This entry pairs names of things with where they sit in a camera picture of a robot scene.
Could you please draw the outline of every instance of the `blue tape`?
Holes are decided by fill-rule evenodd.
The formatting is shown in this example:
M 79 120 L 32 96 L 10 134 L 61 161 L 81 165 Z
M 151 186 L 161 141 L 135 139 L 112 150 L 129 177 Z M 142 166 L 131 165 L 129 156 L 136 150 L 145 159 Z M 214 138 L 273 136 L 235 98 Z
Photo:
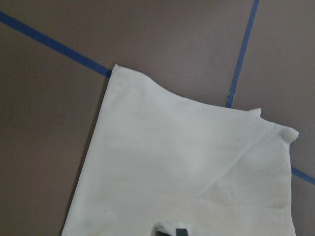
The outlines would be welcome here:
M 293 174 L 293 175 L 296 175 L 296 176 L 298 176 L 298 177 L 304 179 L 305 181 L 307 181 L 307 182 L 309 182 L 309 183 L 315 185 L 315 178 L 308 176 L 307 174 L 305 174 L 305 173 L 303 173 L 303 172 L 297 170 L 297 169 L 294 168 L 294 167 L 291 167 L 291 171 L 292 171 L 292 174 Z
M 245 52 L 246 52 L 246 48 L 248 45 L 248 41 L 250 39 L 251 30 L 252 30 L 252 26 L 254 24 L 258 4 L 259 4 L 259 0 L 254 0 L 253 5 L 252 5 L 252 11 L 250 14 L 250 18 L 249 18 L 248 23 L 247 23 L 241 51 L 240 51 L 240 54 L 239 54 L 238 59 L 237 59 L 237 63 L 236 63 L 236 67 L 235 67 L 235 71 L 234 71 L 234 75 L 233 75 L 233 80 L 232 80 L 229 95 L 228 95 L 227 100 L 226 100 L 225 107 L 229 107 L 229 108 L 232 107 L 233 98 L 234 98 L 234 94 L 235 94 L 235 90 L 236 90 L 236 84 L 238 81 L 238 77 L 240 76 L 240 73 L 241 73 L 241 69 L 242 69 L 242 65 L 243 65 L 243 61 L 244 61 L 244 57 L 245 57 Z
M 104 66 L 98 64 L 97 62 L 77 53 L 76 51 L 68 48 L 67 46 L 51 39 L 48 36 L 45 36 L 41 32 L 38 32 L 31 27 L 19 22 L 12 17 L 4 14 L 0 11 L 0 22 L 4 23 L 5 25 L 31 37 L 32 39 L 50 47 L 51 49 L 56 50 L 57 52 L 65 55 L 68 58 L 86 66 L 87 68 L 96 71 L 97 73 L 106 76 L 109 78 L 111 76 L 111 71 Z

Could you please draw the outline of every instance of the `white fabric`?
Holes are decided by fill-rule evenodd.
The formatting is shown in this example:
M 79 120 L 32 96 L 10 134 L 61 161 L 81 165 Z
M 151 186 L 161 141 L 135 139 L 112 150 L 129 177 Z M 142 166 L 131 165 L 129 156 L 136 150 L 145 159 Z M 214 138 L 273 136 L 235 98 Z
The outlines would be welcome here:
M 62 236 L 295 235 L 297 131 L 115 66 Z

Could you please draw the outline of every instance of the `blue line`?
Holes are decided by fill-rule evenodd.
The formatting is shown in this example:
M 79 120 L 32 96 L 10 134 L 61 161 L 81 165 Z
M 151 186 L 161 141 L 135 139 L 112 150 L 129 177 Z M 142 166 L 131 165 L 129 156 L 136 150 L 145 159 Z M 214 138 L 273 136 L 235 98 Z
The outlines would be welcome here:
M 88 67 L 89 69 L 96 71 L 97 73 L 106 76 L 107 78 L 110 77 L 111 71 L 104 66 L 98 64 L 97 62 L 77 53 L 76 51 L 68 48 L 67 46 L 53 40 L 50 37 L 45 36 L 41 32 L 38 32 L 31 27 L 23 24 L 22 22 L 19 22 L 12 17 L 4 14 L 0 11 L 0 22 L 6 24 L 7 26 L 31 37 L 32 39 L 56 50 L 57 52 L 65 55 L 68 58 L 71 58 L 72 60 L 75 60 L 76 62 Z
M 248 41 L 249 41 L 249 38 L 251 35 L 252 26 L 254 24 L 258 4 L 259 4 L 259 0 L 254 0 L 253 5 L 252 5 L 252 11 L 250 14 L 250 18 L 249 18 L 248 23 L 247 23 L 241 51 L 240 51 L 240 54 L 239 54 L 238 59 L 237 59 L 237 63 L 236 63 L 236 67 L 235 67 L 235 71 L 234 71 L 234 75 L 233 75 L 233 80 L 232 80 L 229 95 L 228 95 L 227 100 L 226 100 L 225 107 L 231 108 L 232 103 L 233 103 L 234 93 L 236 90 L 236 84 L 238 81 L 238 77 L 240 76 L 240 73 L 241 73 L 241 69 L 242 69 L 242 65 L 243 65 L 243 61 L 244 61 L 244 56 L 245 56 L 246 48 L 247 48 Z
M 307 174 L 305 174 L 305 173 L 303 173 L 303 172 L 297 170 L 297 169 L 294 168 L 294 167 L 291 167 L 291 170 L 292 170 L 292 174 L 293 174 L 293 175 L 296 175 L 296 176 L 298 176 L 298 177 L 300 177 L 300 178 L 306 180 L 307 182 L 309 182 L 309 183 L 315 185 L 315 178 L 308 176 Z

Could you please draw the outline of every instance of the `white cloth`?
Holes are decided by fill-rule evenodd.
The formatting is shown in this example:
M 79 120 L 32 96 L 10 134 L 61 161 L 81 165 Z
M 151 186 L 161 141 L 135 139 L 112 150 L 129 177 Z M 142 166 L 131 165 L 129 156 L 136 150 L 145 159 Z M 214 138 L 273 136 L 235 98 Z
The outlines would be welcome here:
M 295 235 L 297 131 L 115 66 L 62 236 Z

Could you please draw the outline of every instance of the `brown surface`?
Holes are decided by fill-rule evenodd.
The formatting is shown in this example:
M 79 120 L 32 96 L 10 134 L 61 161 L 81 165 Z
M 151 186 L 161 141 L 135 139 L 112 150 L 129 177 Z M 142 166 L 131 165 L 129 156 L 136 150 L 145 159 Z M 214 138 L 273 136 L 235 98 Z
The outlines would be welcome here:
M 0 10 L 106 67 L 118 63 L 179 95 L 224 106 L 251 6 L 3 0 Z M 308 174 L 315 169 L 313 8 L 312 1 L 260 3 L 234 102 L 299 130 L 292 162 Z M 107 79 L 3 24 L 0 44 L 0 235 L 57 236 Z M 298 236 L 315 234 L 314 189 L 293 178 Z

